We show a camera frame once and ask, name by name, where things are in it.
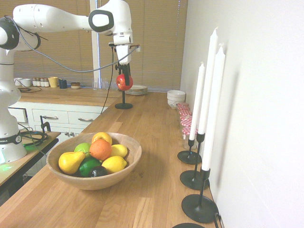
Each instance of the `wooden bowl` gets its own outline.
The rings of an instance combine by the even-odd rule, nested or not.
[[[118,183],[123,178],[125,178],[138,163],[142,155],[142,147],[135,139],[118,133],[108,134],[112,137],[113,145],[122,144],[128,148],[129,152],[127,156],[124,157],[124,159],[127,161],[126,168],[113,174],[93,178],[69,176],[61,171],[58,165],[60,155],[65,152],[73,152],[75,147],[80,143],[91,143],[92,137],[95,134],[96,133],[80,134],[79,136],[62,142],[54,149],[52,149],[47,156],[47,165],[49,169],[63,182],[84,190],[104,189]]]

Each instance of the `red checkered cloth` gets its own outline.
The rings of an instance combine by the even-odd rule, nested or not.
[[[180,120],[192,120],[192,116],[191,115],[181,115],[180,116]]]
[[[190,135],[190,130],[191,130],[191,127],[184,127],[183,129],[182,129],[182,132],[183,132],[183,134],[185,134],[185,135]]]
[[[192,115],[192,112],[190,112],[189,110],[183,109],[183,110],[179,111],[179,114],[180,115]]]
[[[187,106],[178,106],[177,109],[178,110],[189,110],[189,107],[187,107]]]
[[[180,124],[184,127],[191,127],[191,122],[192,122],[192,118],[187,119],[187,120],[182,120],[180,122]]]
[[[185,102],[180,102],[180,103],[177,103],[177,106],[189,106],[189,104],[185,103]]]

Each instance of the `candle holder base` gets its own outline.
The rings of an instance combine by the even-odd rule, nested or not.
[[[197,162],[198,153],[193,151],[181,151],[177,154],[177,157],[186,164],[195,165]]]
[[[209,198],[203,196],[199,204],[200,195],[193,194],[186,196],[181,202],[184,213],[192,220],[200,223],[210,223],[219,212],[217,205]]]
[[[181,223],[174,226],[173,228],[204,228],[204,227],[194,223]]]
[[[130,108],[133,108],[133,105],[129,104],[129,103],[119,103],[119,104],[115,105],[115,108],[117,108],[117,109],[130,109]]]
[[[182,172],[180,175],[180,181],[188,188],[194,189],[194,190],[200,190],[201,186],[203,184],[203,179],[200,177],[200,172],[188,170],[185,172]],[[209,187],[209,180],[207,179],[205,181],[204,189]]]

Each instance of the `wooden countertop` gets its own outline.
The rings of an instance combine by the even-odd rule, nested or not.
[[[53,141],[55,138],[57,138],[61,133],[60,132],[47,132],[48,139],[45,140],[38,148],[42,150],[45,148],[51,141]],[[32,141],[30,139],[23,138],[22,143],[27,144],[31,143]],[[23,158],[13,161],[10,163],[5,163],[0,165],[0,186],[6,182],[12,175],[14,175],[18,170],[20,170],[26,163],[28,163],[33,157],[36,156],[36,154],[39,153],[39,150],[34,146],[25,147],[27,151],[27,155],[25,155]]]
[[[121,182],[103,190],[79,190],[46,166],[0,207],[0,227],[172,228],[195,223],[181,201],[199,190],[185,187],[180,174],[193,170],[177,154],[182,147],[176,110],[165,93],[126,95],[132,109],[111,105],[83,132],[117,132],[136,139],[142,157]],[[210,190],[204,195],[212,198]],[[200,224],[214,228],[213,223]]]
[[[20,102],[104,106],[108,92],[105,89],[93,90],[92,88],[60,89],[59,87],[41,87],[41,91],[38,91],[39,88],[37,87],[32,87],[31,89],[37,92],[21,93]],[[110,89],[105,106],[110,106],[120,96],[122,96],[122,92]]]

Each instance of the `orange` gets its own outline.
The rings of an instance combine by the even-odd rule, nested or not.
[[[103,139],[97,139],[90,147],[91,156],[102,161],[110,157],[111,152],[111,144]]]

